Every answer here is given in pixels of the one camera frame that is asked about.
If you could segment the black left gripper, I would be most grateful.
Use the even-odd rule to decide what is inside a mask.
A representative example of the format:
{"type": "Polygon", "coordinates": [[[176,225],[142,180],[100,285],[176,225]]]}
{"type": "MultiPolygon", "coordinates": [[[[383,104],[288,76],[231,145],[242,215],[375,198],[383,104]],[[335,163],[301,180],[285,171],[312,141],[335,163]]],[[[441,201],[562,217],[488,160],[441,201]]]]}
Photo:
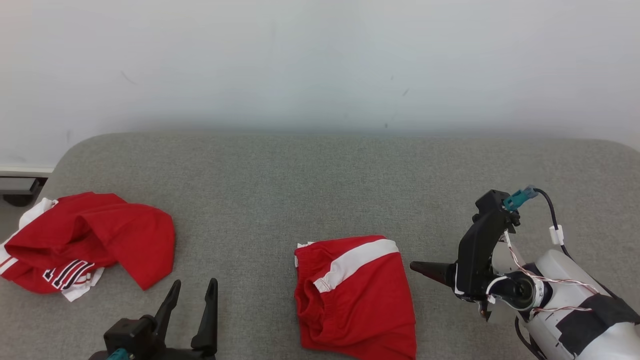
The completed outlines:
{"type": "MultiPolygon", "coordinates": [[[[166,337],[171,314],[178,304],[182,282],[173,282],[167,296],[154,316],[153,334],[166,337]]],[[[197,334],[191,339],[191,349],[165,348],[151,360],[215,360],[218,351],[218,280],[211,278],[205,292],[205,307],[197,334]]]]}

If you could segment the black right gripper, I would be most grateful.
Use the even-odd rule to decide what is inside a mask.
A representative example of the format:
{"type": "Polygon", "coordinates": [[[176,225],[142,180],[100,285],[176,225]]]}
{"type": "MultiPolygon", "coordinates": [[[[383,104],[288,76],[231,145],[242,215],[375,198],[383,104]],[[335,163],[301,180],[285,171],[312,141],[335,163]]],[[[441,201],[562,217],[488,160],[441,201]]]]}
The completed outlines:
{"type": "Polygon", "coordinates": [[[486,299],[486,289],[494,277],[490,269],[498,240],[506,230],[500,221],[477,221],[464,234],[458,246],[456,263],[414,260],[409,268],[450,289],[468,302],[486,299]]]}

